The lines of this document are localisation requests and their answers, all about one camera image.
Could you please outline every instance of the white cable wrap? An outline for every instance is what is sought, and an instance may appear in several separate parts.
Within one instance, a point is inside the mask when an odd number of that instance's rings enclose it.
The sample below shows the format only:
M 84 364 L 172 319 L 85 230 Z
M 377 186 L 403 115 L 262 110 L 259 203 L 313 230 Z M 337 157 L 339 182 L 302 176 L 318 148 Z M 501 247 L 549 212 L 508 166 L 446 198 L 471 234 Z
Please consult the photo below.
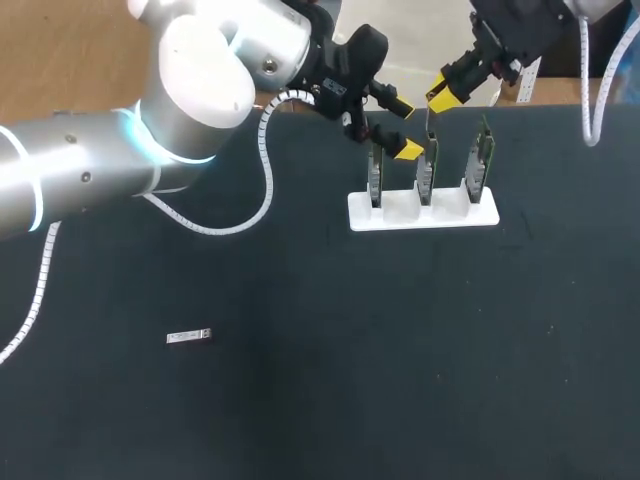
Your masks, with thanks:
M 13 340 L 9 342 L 9 345 L 5 347 L 0 353 L 0 365 L 2 365 L 13 352 L 20 346 L 20 344 L 27 338 L 29 331 L 36 323 L 38 312 L 40 311 L 40 305 L 42 305 L 42 299 L 44 297 L 44 290 L 47 287 L 47 277 L 49 276 L 49 267 L 51 266 L 51 255 L 53 254 L 53 246 L 56 242 L 56 235 L 58 234 L 58 228 L 60 228 L 60 222 L 52 223 L 49 226 L 47 232 L 47 239 L 44 243 L 44 251 L 42 252 L 42 262 L 40 263 L 40 274 L 38 275 L 38 284 L 36 286 L 36 293 L 33 295 L 33 302 L 31 302 L 31 308 L 27 315 L 26 320 L 20 327 L 20 331 L 13 337 Z
M 178 222 L 185 228 L 192 230 L 196 233 L 202 235 L 209 236 L 221 236 L 221 235 L 232 235 L 234 233 L 239 233 L 256 225 L 264 216 L 266 215 L 269 207 L 271 206 L 271 202 L 273 200 L 273 172 L 271 171 L 271 164 L 269 163 L 269 154 L 267 152 L 267 127 L 269 125 L 269 120 L 271 119 L 271 115 L 273 112 L 283 103 L 290 102 L 292 100 L 300 100 L 308 105 L 314 105 L 313 95 L 310 93 L 300 91 L 300 90 L 291 90 L 287 92 L 283 92 L 274 98 L 271 103 L 265 108 L 264 113 L 260 119 L 260 126 L 258 128 L 258 149 L 260 152 L 260 159 L 262 160 L 262 166 L 264 167 L 264 176 L 266 182 L 266 193 L 264 197 L 264 201 L 262 202 L 262 206 L 260 210 L 249 220 L 246 222 L 231 228 L 207 228 L 200 225 L 196 225 L 195 223 L 187 220 L 185 217 L 177 213 L 171 207 L 169 207 L 166 203 L 161 201 L 155 195 L 147 194 L 144 197 L 149 200 L 152 204 L 162 210 L 165 214 L 171 217 L 173 220 Z M 27 337 L 33 324 L 38 317 L 38 312 L 40 311 L 40 305 L 42 305 L 42 300 L 44 297 L 45 288 L 47 286 L 47 278 L 49 276 L 49 267 L 51 266 L 51 256 L 53 254 L 53 247 L 56 241 L 56 235 L 58 234 L 58 229 L 60 228 L 61 222 L 52 223 L 49 226 L 49 231 L 47 232 L 47 239 L 44 244 L 44 251 L 42 252 L 42 262 L 40 263 L 40 274 L 38 276 L 38 284 L 36 286 L 36 292 L 33 296 L 33 302 L 31 303 L 31 308 L 29 309 L 29 313 L 27 315 L 26 320 L 22 324 L 20 331 L 16 334 L 16 336 L 9 342 L 9 345 L 5 347 L 4 350 L 0 353 L 0 365 L 2 365 L 20 346 L 20 344 Z
M 264 169 L 264 178 L 266 184 L 265 196 L 260 209 L 253 217 L 251 217 L 246 222 L 229 228 L 203 227 L 202 225 L 197 225 L 192 221 L 186 219 L 155 195 L 147 194 L 144 196 L 144 198 L 149 200 L 153 205 L 162 210 L 162 212 L 164 212 L 168 217 L 172 218 L 183 227 L 195 233 L 199 233 L 200 235 L 233 235 L 236 233 L 244 232 L 245 230 L 248 230 L 251 227 L 255 226 L 267 214 L 269 208 L 271 207 L 271 202 L 273 201 L 273 172 L 271 170 L 271 163 L 269 162 L 269 153 L 267 152 L 267 127 L 269 125 L 269 120 L 271 119 L 271 115 L 273 114 L 273 112 L 280 105 L 293 100 L 300 100 L 301 102 L 304 102 L 308 105 L 315 104 L 313 95 L 311 95 L 310 93 L 302 90 L 289 90 L 286 92 L 282 92 L 273 100 L 271 100 L 269 105 L 267 105 L 267 107 L 264 109 L 264 113 L 260 118 L 260 126 L 258 127 L 258 151 L 260 153 L 260 160 L 262 161 L 262 167 Z
M 609 65 L 605 71 L 598 93 L 596 109 L 593 115 L 593 128 L 591 126 L 591 106 L 589 99 L 589 22 L 586 17 L 579 18 L 580 23 L 580 39 L 582 44 L 582 132 L 584 141 L 589 147 L 595 147 L 600 142 L 602 134 L 602 123 L 604 121 L 604 110 L 607 106 L 607 99 L 611 91 L 611 85 L 615 78 L 616 71 L 620 66 L 622 57 L 635 40 L 638 32 L 640 32 L 640 18 L 638 18 L 631 27 L 625 32 L 624 36 L 618 43 Z

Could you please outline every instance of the robot cable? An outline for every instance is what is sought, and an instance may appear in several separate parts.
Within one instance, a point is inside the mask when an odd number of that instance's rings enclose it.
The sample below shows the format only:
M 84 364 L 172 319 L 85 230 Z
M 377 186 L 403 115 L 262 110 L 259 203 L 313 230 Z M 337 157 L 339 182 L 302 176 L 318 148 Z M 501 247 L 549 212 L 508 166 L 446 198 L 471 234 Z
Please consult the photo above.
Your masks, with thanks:
M 172 209 L 169 205 L 164 203 L 155 195 L 145 195 L 149 202 L 162 210 L 167 216 L 178 222 L 183 227 L 199 233 L 201 235 L 209 235 L 209 236 L 220 236 L 220 235 L 233 235 L 234 233 L 240 233 L 245 230 L 250 229 L 254 225 L 256 225 L 260 220 L 264 218 L 264 216 L 269 211 L 271 207 L 271 202 L 273 201 L 273 172 L 271 170 L 271 163 L 269 162 L 269 153 L 267 151 L 267 127 L 269 125 L 269 120 L 271 119 L 271 115 L 273 112 L 283 103 L 291 102 L 293 100 L 300 100 L 308 105 L 314 105 L 313 95 L 310 93 L 301 91 L 301 90 L 290 90 L 280 93 L 277 97 L 275 97 L 269 105 L 264 109 L 264 113 L 260 118 L 260 126 L 258 127 L 258 150 L 260 153 L 260 160 L 262 161 L 262 167 L 264 168 L 264 176 L 265 176 L 265 184 L 266 191 L 264 201 L 262 202 L 262 206 L 258 210 L 258 212 L 246 222 L 237 225 L 235 227 L 230 228 L 208 228 L 203 227 L 201 225 L 196 225 L 192 221 L 180 215 L 174 209 Z M 20 346 L 20 344 L 27 337 L 33 324 L 36 321 L 38 313 L 40 311 L 40 306 L 42 305 L 42 300 L 44 297 L 44 292 L 47 287 L 47 278 L 49 276 L 49 267 L 51 265 L 51 256 L 53 254 L 53 247 L 55 245 L 56 236 L 58 234 L 58 229 L 60 228 L 61 222 L 52 223 L 49 226 L 49 231 L 47 232 L 47 239 L 44 244 L 44 251 L 42 253 L 42 262 L 40 263 L 40 274 L 38 276 L 38 284 L 36 286 L 36 291 L 33 296 L 33 302 L 31 303 L 31 308 L 29 309 L 29 313 L 27 314 L 27 318 L 25 319 L 22 327 L 16 334 L 16 336 L 9 342 L 2 352 L 0 352 L 0 365 L 2 365 Z
M 271 202 L 273 201 L 273 172 L 271 170 L 271 163 L 269 162 L 269 153 L 267 151 L 267 127 L 269 125 L 269 120 L 271 120 L 271 115 L 280 105 L 293 100 L 300 100 L 308 105 L 314 105 L 314 98 L 310 93 L 304 92 L 302 90 L 289 90 L 280 93 L 277 97 L 271 100 L 269 105 L 264 109 L 262 117 L 260 118 L 260 125 L 258 127 L 258 151 L 260 153 L 262 168 L 264 169 L 266 184 L 265 196 L 260 209 L 253 217 L 251 217 L 246 222 L 229 228 L 203 227 L 202 225 L 196 225 L 192 221 L 183 217 L 155 195 L 147 194 L 144 196 L 144 198 L 146 198 L 149 202 L 158 207 L 164 214 L 178 222 L 183 227 L 201 235 L 233 235 L 235 233 L 244 232 L 245 230 L 250 229 L 264 218 L 264 216 L 269 211 L 269 208 L 271 207 Z
M 620 62 L 624 57 L 624 54 L 629 49 L 633 41 L 640 32 L 640 18 L 638 18 L 629 29 L 625 32 L 620 43 L 613 52 L 609 65 L 605 71 L 604 78 L 602 79 L 602 85 L 600 86 L 600 92 L 598 93 L 598 100 L 596 101 L 596 109 L 593 116 L 593 127 L 591 125 L 591 106 L 589 99 L 589 24 L 587 18 L 581 16 L 579 18 L 580 24 L 580 40 L 581 40 L 581 69 L 582 69 L 582 132 L 584 141 L 587 146 L 595 147 L 600 142 L 600 136 L 602 134 L 602 123 L 604 121 L 604 111 L 607 106 L 607 99 L 611 92 L 611 85 L 615 78 L 616 71 L 620 66 Z

